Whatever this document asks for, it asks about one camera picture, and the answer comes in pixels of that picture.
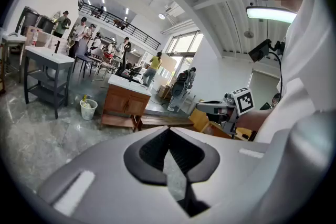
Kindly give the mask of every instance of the ceiling light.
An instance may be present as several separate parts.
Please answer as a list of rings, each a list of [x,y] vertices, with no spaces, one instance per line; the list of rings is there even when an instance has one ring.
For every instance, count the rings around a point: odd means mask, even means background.
[[[246,13],[249,18],[279,20],[290,24],[294,21],[297,15],[285,8],[271,7],[247,7]]]

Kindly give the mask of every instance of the door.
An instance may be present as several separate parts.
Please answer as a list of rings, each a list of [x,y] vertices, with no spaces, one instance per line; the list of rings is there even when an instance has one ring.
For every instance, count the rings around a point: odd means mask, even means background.
[[[132,115],[142,115],[147,103],[147,99],[130,96],[126,105],[125,113]]]
[[[109,90],[106,97],[104,109],[116,112],[124,112],[129,97],[129,94]]]

